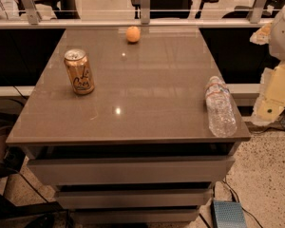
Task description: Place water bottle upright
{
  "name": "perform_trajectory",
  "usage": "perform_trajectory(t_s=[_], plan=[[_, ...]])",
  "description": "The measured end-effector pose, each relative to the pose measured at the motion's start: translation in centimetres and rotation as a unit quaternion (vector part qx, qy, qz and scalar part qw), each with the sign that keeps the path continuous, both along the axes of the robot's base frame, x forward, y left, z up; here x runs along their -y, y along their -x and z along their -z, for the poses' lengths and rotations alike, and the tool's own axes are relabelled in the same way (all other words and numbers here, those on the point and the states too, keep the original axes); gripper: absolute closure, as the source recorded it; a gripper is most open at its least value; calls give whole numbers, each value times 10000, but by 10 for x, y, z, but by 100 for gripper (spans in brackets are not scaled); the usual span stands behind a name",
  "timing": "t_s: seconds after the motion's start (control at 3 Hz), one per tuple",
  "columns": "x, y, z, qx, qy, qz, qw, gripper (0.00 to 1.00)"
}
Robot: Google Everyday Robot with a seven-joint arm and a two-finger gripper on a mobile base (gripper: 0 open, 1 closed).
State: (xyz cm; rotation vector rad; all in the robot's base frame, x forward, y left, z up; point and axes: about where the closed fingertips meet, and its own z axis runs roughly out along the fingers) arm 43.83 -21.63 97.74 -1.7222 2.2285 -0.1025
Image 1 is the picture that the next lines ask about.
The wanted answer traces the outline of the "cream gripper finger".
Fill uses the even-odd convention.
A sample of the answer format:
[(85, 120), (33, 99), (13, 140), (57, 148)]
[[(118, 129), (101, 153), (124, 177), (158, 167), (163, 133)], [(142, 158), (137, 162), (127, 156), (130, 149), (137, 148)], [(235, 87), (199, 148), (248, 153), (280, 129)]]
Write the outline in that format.
[(269, 43), (270, 33), (271, 33), (271, 23), (267, 23), (250, 37), (250, 42), (257, 45), (265, 45)]
[(285, 61), (274, 69), (265, 68), (260, 79), (252, 123), (265, 126), (273, 123), (285, 109)]

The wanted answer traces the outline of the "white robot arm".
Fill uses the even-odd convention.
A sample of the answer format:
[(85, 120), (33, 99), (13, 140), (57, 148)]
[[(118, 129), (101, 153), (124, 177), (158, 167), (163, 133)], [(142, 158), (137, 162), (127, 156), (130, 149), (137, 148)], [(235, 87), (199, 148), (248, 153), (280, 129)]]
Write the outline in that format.
[(274, 69), (264, 69), (253, 108), (252, 123), (265, 126), (276, 121), (285, 109), (285, 5), (271, 23), (253, 33), (250, 41), (268, 44), (270, 55), (280, 61)]

